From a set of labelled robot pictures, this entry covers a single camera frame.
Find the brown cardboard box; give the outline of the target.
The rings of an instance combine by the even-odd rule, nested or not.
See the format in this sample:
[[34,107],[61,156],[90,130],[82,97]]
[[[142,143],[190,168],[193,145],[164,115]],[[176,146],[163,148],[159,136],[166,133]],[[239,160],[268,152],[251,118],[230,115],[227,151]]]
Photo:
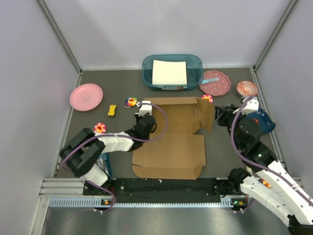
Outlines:
[[154,104],[157,128],[152,142],[133,152],[136,176],[151,179],[195,180],[206,165],[204,136],[211,132],[215,106],[199,97],[147,98]]

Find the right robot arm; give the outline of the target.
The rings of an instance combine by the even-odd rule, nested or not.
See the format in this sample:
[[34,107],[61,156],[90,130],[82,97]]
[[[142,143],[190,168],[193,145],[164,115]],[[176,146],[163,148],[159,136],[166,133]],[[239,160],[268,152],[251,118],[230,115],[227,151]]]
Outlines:
[[288,174],[277,156],[261,142],[263,130],[257,115],[244,115],[233,105],[215,107],[215,121],[226,127],[232,145],[244,164],[228,177],[232,193],[246,194],[275,214],[292,235],[313,233],[313,199]]

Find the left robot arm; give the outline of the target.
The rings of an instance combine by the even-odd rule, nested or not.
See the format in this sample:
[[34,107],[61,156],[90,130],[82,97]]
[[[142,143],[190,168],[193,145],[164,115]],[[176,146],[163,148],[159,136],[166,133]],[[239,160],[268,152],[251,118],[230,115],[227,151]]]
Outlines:
[[96,191],[106,194],[111,183],[108,175],[97,165],[100,155],[135,151],[150,139],[156,127],[155,118],[147,113],[137,118],[136,125],[125,132],[102,136],[84,128],[60,150],[59,156],[75,177],[92,182]]

